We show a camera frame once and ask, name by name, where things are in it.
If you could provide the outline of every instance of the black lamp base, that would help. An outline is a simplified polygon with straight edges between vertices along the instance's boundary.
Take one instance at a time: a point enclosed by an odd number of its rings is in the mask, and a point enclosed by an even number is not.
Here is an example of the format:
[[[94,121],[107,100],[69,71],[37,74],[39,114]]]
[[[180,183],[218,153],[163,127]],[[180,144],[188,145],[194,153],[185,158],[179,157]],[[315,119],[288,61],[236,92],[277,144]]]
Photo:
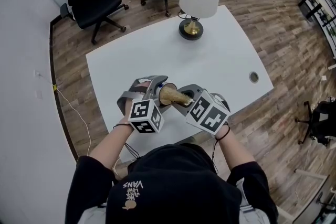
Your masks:
[[[203,26],[197,20],[185,19],[178,28],[180,35],[188,40],[197,40],[203,34]]]

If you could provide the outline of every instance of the black t-shirt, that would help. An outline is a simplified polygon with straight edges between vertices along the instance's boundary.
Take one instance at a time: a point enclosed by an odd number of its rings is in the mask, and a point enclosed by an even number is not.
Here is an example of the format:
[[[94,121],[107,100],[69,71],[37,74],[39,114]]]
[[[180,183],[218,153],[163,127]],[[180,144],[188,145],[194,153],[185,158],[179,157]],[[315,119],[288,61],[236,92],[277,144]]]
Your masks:
[[[166,145],[150,151],[128,170],[128,176],[118,182],[113,172],[96,159],[80,157],[65,223],[76,224],[86,209],[106,201],[106,223],[183,218],[239,223],[242,195],[235,185],[241,178],[245,178],[248,202],[264,211],[270,223],[277,223],[278,212],[269,195],[266,175],[256,162],[236,166],[226,182],[216,175],[201,147]]]

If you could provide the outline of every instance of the white table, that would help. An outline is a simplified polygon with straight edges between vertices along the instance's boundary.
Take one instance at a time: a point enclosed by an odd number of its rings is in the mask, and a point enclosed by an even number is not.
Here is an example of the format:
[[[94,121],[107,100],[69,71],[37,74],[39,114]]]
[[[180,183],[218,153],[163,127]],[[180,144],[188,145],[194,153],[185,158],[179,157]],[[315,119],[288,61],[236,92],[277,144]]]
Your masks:
[[[227,100],[231,112],[248,106],[273,85],[258,54],[238,22],[225,6],[215,16],[202,19],[203,36],[189,41],[179,35],[178,17],[144,27],[87,54],[91,80],[108,131],[121,119],[117,99],[131,83],[149,75],[167,75],[178,88],[198,84]],[[255,71],[259,81],[252,83]],[[185,123],[173,107],[164,114],[159,134],[130,136],[130,144],[140,156],[150,150],[183,140],[200,130]],[[132,159],[125,149],[123,162]]]

